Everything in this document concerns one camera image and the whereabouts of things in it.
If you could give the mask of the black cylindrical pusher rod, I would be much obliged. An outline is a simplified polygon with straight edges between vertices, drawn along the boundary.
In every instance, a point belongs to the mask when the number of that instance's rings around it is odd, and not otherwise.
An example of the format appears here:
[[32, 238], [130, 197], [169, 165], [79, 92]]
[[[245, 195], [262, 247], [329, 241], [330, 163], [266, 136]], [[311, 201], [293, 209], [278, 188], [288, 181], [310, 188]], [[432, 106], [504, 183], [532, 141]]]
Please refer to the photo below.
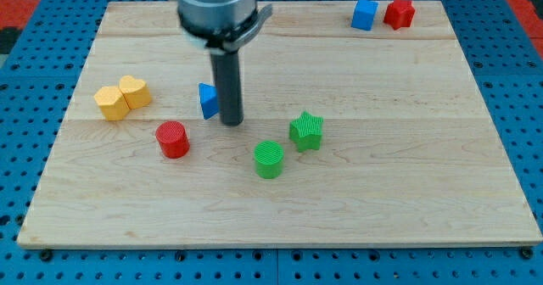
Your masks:
[[210, 61], [221, 123], [238, 126], [244, 119], [238, 53], [211, 54]]

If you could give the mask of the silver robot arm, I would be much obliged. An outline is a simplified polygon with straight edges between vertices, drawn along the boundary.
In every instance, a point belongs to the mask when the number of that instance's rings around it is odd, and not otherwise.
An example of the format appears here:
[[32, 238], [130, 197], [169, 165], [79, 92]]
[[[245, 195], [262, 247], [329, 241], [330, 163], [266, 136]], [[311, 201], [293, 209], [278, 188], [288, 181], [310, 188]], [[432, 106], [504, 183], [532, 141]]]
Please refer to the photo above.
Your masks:
[[183, 30], [210, 53], [221, 123], [244, 120], [238, 51], [251, 42], [272, 16], [272, 6], [257, 0], [177, 0]]

